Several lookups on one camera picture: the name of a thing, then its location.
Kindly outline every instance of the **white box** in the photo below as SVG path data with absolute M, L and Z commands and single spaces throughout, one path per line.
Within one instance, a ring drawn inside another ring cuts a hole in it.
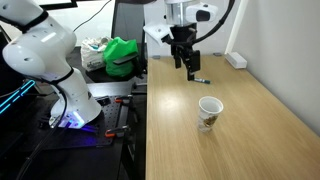
M 247 67 L 247 61 L 237 52 L 228 53 L 225 57 L 235 69 Z

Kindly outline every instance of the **wire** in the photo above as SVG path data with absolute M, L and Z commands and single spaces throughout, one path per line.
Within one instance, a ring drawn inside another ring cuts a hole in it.
M 9 92 L 9 93 L 7 93 L 7 94 L 1 95 L 0 98 L 10 96 L 11 94 L 13 94 L 13 93 L 15 93 L 17 90 L 19 90 L 24 84 L 25 84 L 25 82 L 24 82 L 20 87 L 18 87 L 16 90 L 11 91 L 11 92 Z
M 46 81 L 44 79 L 40 79 L 40 80 L 41 81 L 45 81 L 46 83 L 50 84 L 49 81 Z M 62 97 L 64 99 L 64 102 L 65 102 L 64 109 L 62 111 L 62 114 L 60 116 L 60 119 L 59 119 L 58 123 L 56 123 L 56 125 L 52 128 L 52 130 L 48 134 L 46 134 L 46 136 L 39 142 L 39 144 L 36 146 L 36 148 L 31 153 L 31 155 L 29 157 L 27 157 L 27 160 L 24 162 L 24 164 L 20 168 L 20 171 L 19 171 L 19 174 L 18 174 L 16 180 L 21 180 L 23 178 L 24 174 L 27 172 L 28 168 L 30 167 L 32 161 L 37 157 L 37 155 L 43 150 L 45 145 L 48 143 L 49 139 L 51 138 L 53 133 L 58 128 L 60 122 L 62 121 L 62 118 L 64 117 L 64 115 L 66 113 L 66 110 L 67 110 L 67 97 L 66 97 L 66 94 L 64 93 L 64 91 L 62 90 L 62 88 L 60 86 L 58 86 L 57 84 L 53 84 L 53 85 L 58 89 L 58 91 L 61 93 L 61 95 L 62 95 Z
M 112 1 L 112 0 L 109 0 L 108 2 L 106 2 L 98 12 L 96 12 L 91 18 L 89 18 L 88 20 L 86 20 L 85 22 L 83 22 L 83 23 L 81 23 L 79 26 L 77 26 L 77 27 L 73 30 L 73 32 L 75 32 L 79 27 L 81 27 L 81 26 L 84 25 L 85 23 L 89 22 L 92 18 L 94 18 L 97 14 L 99 14 L 99 13 L 103 10 L 103 8 L 104 8 L 107 4 L 109 4 L 109 2 L 111 2 L 111 1 Z

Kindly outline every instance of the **wooden tabletop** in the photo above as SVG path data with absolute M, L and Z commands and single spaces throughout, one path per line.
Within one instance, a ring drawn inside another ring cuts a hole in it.
M 320 139 L 247 70 L 201 57 L 187 81 L 174 60 L 148 61 L 147 180 L 320 179 Z M 197 128 L 198 101 L 224 110 L 209 133 Z

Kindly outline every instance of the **pen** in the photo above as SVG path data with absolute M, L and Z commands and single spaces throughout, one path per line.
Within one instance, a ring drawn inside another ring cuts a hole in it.
M 196 82 L 201 82 L 201 83 L 205 83 L 205 84 L 210 84 L 210 81 L 209 81 L 209 80 L 200 79 L 200 78 L 194 78 L 194 81 L 196 81 Z

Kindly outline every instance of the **white wall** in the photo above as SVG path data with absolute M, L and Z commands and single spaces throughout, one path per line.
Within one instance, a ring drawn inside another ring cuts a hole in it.
M 233 51 L 320 135 L 320 1 L 249 0 Z
M 106 2 L 107 1 L 77 2 L 78 8 L 52 10 L 48 12 L 50 16 L 56 19 L 61 25 L 73 30 L 79 24 L 88 20 L 91 16 L 98 12 Z M 110 37 L 113 20 L 113 10 L 114 0 L 108 3 L 108 5 L 106 5 L 105 8 L 92 20 L 77 29 L 75 32 L 77 36 L 76 46 L 80 46 L 81 42 L 86 37 Z M 12 39 L 21 35 L 21 32 L 11 25 L 5 24 L 3 22 L 0 22 L 0 24 L 4 27 L 5 31 Z
M 201 0 L 203 3 L 208 3 L 219 8 L 219 12 L 217 18 L 213 22 L 202 22 L 198 23 L 198 33 L 197 37 L 201 37 L 207 32 L 209 32 L 221 19 L 224 15 L 229 0 Z M 212 54 L 214 52 L 224 53 L 227 47 L 227 43 L 229 40 L 230 32 L 232 30 L 232 26 L 234 23 L 234 19 L 236 17 L 237 9 L 239 6 L 240 0 L 237 0 L 233 10 L 229 14 L 229 17 L 225 24 L 212 36 L 207 38 L 206 40 L 195 44 L 193 47 L 195 50 L 200 50 L 201 54 Z M 145 11 L 145 20 L 146 24 L 149 22 L 162 22 L 166 23 L 163 16 L 165 15 L 165 3 L 163 0 L 158 0 L 154 3 L 146 4 L 144 7 Z M 150 36 L 146 36 L 147 45 L 148 45 L 148 56 L 152 57 L 154 55 L 160 56 L 171 56 L 170 46 L 165 44 L 163 46 L 159 46 L 155 40 L 153 40 Z

